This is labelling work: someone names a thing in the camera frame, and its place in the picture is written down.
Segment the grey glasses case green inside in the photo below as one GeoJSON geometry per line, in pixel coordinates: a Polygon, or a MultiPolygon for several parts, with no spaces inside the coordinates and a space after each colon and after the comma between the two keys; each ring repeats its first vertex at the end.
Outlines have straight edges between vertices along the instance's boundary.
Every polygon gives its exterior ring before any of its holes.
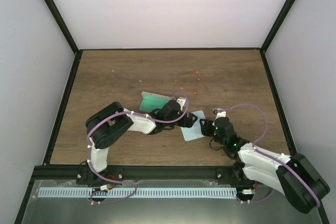
{"type": "Polygon", "coordinates": [[[142,102],[140,104],[139,110],[142,112],[151,112],[154,109],[161,109],[170,100],[173,100],[173,98],[170,96],[160,95],[146,91],[143,91],[141,93],[141,96],[142,96],[142,102]]]}

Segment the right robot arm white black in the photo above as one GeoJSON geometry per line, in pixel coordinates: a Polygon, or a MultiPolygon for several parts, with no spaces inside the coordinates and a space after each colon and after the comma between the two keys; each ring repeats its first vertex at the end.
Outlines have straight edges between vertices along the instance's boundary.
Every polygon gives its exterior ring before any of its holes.
{"type": "Polygon", "coordinates": [[[307,214],[320,207],[330,192],[327,182],[302,154],[277,154],[239,137],[229,118],[201,119],[201,133],[219,143],[224,153],[235,161],[233,177],[238,183],[260,182],[280,193],[299,212],[307,214]]]}

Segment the light blue cleaning cloth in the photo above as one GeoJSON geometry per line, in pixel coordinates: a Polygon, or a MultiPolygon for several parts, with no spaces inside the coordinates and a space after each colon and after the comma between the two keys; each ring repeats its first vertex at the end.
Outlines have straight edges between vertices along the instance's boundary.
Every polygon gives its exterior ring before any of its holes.
{"type": "Polygon", "coordinates": [[[204,111],[195,111],[193,112],[195,116],[197,116],[196,122],[193,124],[191,128],[182,127],[181,132],[183,135],[183,139],[186,142],[196,140],[198,138],[202,138],[204,135],[201,133],[201,124],[200,119],[205,119],[204,111]]]}

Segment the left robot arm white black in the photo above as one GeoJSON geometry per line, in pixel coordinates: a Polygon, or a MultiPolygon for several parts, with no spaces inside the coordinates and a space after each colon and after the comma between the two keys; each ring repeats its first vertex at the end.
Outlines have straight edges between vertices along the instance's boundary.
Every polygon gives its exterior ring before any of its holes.
{"type": "Polygon", "coordinates": [[[95,184],[106,180],[109,147],[127,131],[155,135],[172,130],[176,125],[187,129],[193,127],[198,117],[187,112],[187,105],[185,98],[168,100],[161,108],[143,114],[130,111],[116,101],[91,116],[85,122],[90,149],[89,178],[95,184]]]}

